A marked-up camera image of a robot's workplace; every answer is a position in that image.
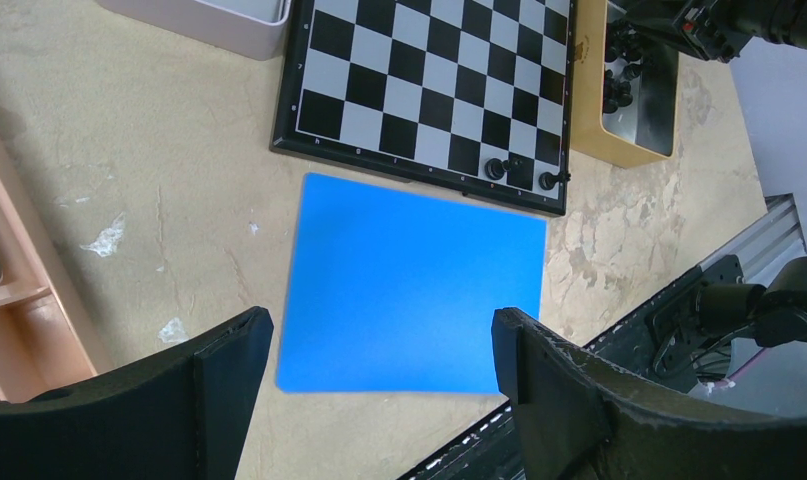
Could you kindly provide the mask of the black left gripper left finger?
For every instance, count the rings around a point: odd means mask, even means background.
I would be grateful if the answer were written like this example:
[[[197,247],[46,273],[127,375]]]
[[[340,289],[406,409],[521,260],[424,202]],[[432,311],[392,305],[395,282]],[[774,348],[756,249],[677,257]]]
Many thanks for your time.
[[[0,401],[0,479],[232,479],[274,326],[253,307],[23,403]]]

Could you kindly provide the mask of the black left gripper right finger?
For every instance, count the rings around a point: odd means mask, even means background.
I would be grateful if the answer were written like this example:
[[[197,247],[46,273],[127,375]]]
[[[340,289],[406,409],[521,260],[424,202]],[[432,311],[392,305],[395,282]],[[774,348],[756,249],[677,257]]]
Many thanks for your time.
[[[517,308],[494,313],[491,335],[529,479],[807,479],[807,417],[690,397]]]

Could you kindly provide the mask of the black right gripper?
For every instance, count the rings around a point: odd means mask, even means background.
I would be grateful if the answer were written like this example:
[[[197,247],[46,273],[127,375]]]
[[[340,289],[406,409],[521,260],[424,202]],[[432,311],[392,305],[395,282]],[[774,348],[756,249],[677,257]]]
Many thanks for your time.
[[[704,61],[728,63],[753,38],[807,50],[807,0],[636,1],[624,21]]]

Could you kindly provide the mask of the black chess piece corner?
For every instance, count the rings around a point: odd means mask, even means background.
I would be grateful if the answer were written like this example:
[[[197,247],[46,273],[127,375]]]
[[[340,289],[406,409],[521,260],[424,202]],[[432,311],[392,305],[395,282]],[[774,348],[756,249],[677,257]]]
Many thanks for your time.
[[[568,170],[563,170],[559,173],[544,172],[539,175],[538,184],[543,190],[549,191],[570,180],[571,174]]]

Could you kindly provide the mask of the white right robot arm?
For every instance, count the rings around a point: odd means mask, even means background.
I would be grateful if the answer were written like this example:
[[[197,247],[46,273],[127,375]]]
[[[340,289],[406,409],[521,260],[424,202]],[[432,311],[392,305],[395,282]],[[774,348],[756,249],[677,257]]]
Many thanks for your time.
[[[807,1],[641,1],[625,19],[642,35],[694,58],[728,63],[753,38],[807,50]],[[672,303],[662,346],[751,338],[761,347],[807,342],[807,257],[768,286],[697,284]]]

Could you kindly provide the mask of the yellow tin with black pieces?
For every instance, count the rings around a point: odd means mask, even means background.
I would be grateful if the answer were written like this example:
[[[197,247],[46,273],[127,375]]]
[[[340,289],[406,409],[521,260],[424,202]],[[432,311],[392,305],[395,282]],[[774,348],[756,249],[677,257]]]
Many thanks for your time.
[[[675,50],[645,39],[613,1],[577,1],[569,94],[570,147],[621,168],[673,157]]]

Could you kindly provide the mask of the pink tin with white pieces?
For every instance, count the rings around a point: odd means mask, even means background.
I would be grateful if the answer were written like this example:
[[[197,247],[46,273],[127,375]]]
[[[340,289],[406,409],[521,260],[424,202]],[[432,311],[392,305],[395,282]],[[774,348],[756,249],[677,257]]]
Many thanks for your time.
[[[99,0],[98,4],[111,12],[258,61],[280,54],[291,10],[286,0]]]

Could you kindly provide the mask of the peach desk organizer tray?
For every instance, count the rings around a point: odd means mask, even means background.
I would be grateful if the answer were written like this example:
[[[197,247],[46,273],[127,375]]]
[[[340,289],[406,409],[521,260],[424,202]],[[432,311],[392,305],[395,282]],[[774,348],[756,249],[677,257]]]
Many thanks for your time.
[[[0,137],[0,401],[114,367]]]

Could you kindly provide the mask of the blue mat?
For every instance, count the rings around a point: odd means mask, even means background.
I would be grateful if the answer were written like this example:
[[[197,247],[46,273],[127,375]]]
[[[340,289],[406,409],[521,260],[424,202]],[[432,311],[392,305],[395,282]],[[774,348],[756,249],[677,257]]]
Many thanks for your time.
[[[307,175],[278,387],[496,393],[492,317],[538,313],[546,237],[540,218]]]

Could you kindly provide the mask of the black white chessboard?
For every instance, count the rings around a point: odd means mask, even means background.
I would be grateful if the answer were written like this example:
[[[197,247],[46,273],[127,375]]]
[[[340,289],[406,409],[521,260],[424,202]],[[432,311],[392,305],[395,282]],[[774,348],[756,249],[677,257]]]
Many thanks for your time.
[[[272,146],[562,216],[573,1],[297,1]],[[501,180],[490,158],[520,157]]]

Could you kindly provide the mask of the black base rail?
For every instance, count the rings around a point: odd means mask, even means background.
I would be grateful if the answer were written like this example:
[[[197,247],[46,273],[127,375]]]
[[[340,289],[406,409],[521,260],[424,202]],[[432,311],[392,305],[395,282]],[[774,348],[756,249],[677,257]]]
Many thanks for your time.
[[[697,281],[730,284],[743,281],[741,260],[722,255],[697,265],[651,296],[586,347],[603,358],[648,377],[658,343],[650,317],[663,302]],[[403,479],[522,479],[520,441],[509,402],[504,402],[445,446],[401,476]]]

